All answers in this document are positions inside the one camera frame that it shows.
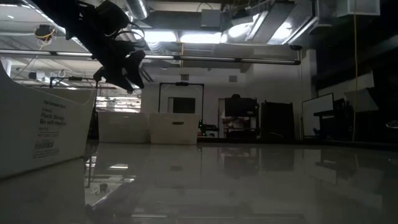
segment wall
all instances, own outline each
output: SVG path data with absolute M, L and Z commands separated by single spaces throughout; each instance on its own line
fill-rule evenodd
M 300 82 L 299 66 L 293 65 L 253 65 L 247 84 L 248 95 L 256 97 L 261 104 L 293 103 L 296 138 L 300 126 Z
M 373 73 L 368 73 L 365 75 L 361 75 L 358 77 L 358 90 L 363 90 L 365 88 L 372 88 L 374 87 L 373 81 Z M 320 96 L 326 95 L 329 93 L 334 94 L 335 100 L 345 98 L 344 93 L 349 91 L 355 91 L 355 79 L 348 80 L 337 85 L 329 86 L 324 89 L 318 91 Z
M 168 89 L 162 89 L 161 112 L 167 111 L 167 101 L 169 97 L 192 97 L 196 99 L 197 113 L 200 114 L 201 87 L 198 86 L 197 88 L 198 89 L 190 86 L 182 87 L 170 85 Z M 234 93 L 240 94 L 242 97 L 247 96 L 246 90 L 239 86 L 205 85 L 205 106 L 203 107 L 203 119 L 206 121 L 207 124 L 217 125 L 218 99 L 230 97 Z M 159 84 L 146 85 L 145 88 L 142 90 L 141 112 L 146 114 L 157 113 L 158 99 Z
M 205 83 L 204 120 L 206 123 L 217 124 L 219 98 L 230 97 L 237 93 L 242 97 L 257 98 L 258 103 L 265 100 L 274 103 L 293 103 L 296 138 L 300 137 L 302 100 L 311 99 L 314 95 L 311 83 L 311 77 L 316 73 L 314 50 L 306 52 L 302 66 L 254 64 L 246 74 L 240 73 L 237 69 L 210 71 L 202 68 L 186 69 L 184 73 L 190 74 L 190 82 L 192 82 L 191 78 L 195 78 L 195 81 L 200 78 L 201 83 Z M 178 71 L 168 69 L 163 71 L 162 74 L 160 73 L 161 71 L 156 70 L 150 72 L 157 82 L 162 75 L 164 75 L 163 78 L 173 78 L 168 82 L 180 81 Z M 237 75 L 238 83 L 228 83 L 228 75 Z M 142 90 L 141 111 L 143 113 L 157 113 L 158 97 L 159 84 L 146 85 Z M 197 99 L 197 109 L 201 108 L 201 91 L 194 88 L 172 86 L 167 90 L 162 90 L 161 111 L 167 111 L 169 97 L 194 97 Z

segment yellow cable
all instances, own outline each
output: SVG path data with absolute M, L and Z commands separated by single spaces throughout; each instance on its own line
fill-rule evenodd
M 52 30 L 52 32 L 51 32 L 50 34 L 47 34 L 47 35 L 44 35 L 44 36 L 37 36 L 37 35 L 35 35 L 35 36 L 36 36 L 37 38 L 46 38 L 46 37 L 50 37 L 54 32 L 55 32 L 55 29 Z
M 46 44 L 44 44 L 44 42 L 43 42 L 43 44 L 40 46 L 40 49 L 39 49 L 39 50 L 42 50 L 43 47 L 46 46 Z
M 355 57 L 355 98 L 354 98 L 354 125 L 353 125 L 353 141 L 356 134 L 356 107 L 358 99 L 358 49 L 357 49 L 357 24 L 356 24 L 356 0 L 354 0 L 354 57 Z

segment monitor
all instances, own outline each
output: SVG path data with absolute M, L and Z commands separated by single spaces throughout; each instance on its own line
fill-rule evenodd
M 257 110 L 257 99 L 254 98 L 226 98 L 225 116 L 245 117 L 255 116 Z

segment white plastic storage bin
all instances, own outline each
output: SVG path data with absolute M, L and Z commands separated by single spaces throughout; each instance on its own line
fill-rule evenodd
M 149 123 L 144 113 L 98 112 L 100 142 L 148 143 Z
M 85 223 L 82 159 L 0 181 L 0 223 Z
M 95 90 L 31 88 L 0 65 L 0 178 L 82 156 Z
M 150 122 L 150 142 L 152 144 L 196 144 L 199 115 L 152 113 Z

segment black cable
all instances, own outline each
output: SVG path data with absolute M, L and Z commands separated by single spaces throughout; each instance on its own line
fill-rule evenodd
M 32 61 L 33 61 L 35 58 L 37 58 L 37 55 L 36 55 L 35 57 L 33 57 L 33 58 L 30 60 L 30 62 L 29 62 L 29 63 L 28 63 L 16 76 L 14 76 L 14 78 L 12 78 L 12 79 L 16 79 L 22 72 L 24 72 L 25 69 L 30 65 L 30 63 L 32 63 Z
M 142 35 L 140 35 L 139 33 L 135 32 L 135 31 L 132 31 L 132 30 L 124 30 L 124 31 L 118 32 L 114 36 L 114 38 L 116 38 L 120 34 L 126 34 L 126 33 L 127 34 L 137 34 L 139 37 L 141 37 L 140 41 L 137 42 L 137 43 L 141 43 L 141 44 L 134 44 L 136 47 L 143 48 L 143 47 L 145 47 L 147 45 L 147 42 L 145 41 L 144 37 Z
M 132 25 L 132 26 L 134 26 L 135 28 L 137 28 L 139 31 L 141 31 L 142 32 L 142 34 L 143 34 L 143 39 L 145 38 L 145 32 L 144 32 L 144 30 L 141 28 L 141 27 L 139 27 L 137 24 L 135 24 L 135 23 L 133 23 L 133 22 L 130 22 L 130 25 Z
M 199 4 L 199 6 L 197 7 L 197 11 L 199 11 L 199 7 L 203 4 L 203 3 L 205 3 L 206 5 L 208 5 L 211 9 L 214 9 L 210 4 L 208 4 L 207 2 L 201 2 L 200 4 Z

